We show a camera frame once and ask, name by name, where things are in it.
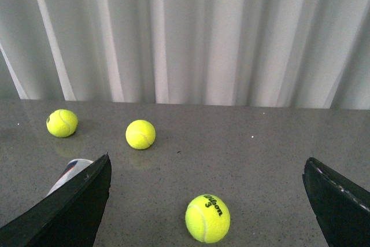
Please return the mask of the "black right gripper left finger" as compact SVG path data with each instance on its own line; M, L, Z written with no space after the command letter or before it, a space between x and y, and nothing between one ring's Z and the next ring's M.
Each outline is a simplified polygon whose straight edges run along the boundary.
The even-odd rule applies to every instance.
M93 246L109 198L104 154L34 207L1 227L1 246Z

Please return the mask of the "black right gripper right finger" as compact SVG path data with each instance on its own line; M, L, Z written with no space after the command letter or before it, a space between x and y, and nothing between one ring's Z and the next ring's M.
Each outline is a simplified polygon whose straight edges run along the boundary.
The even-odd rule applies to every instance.
M369 246L369 192L314 157L302 179L328 246Z

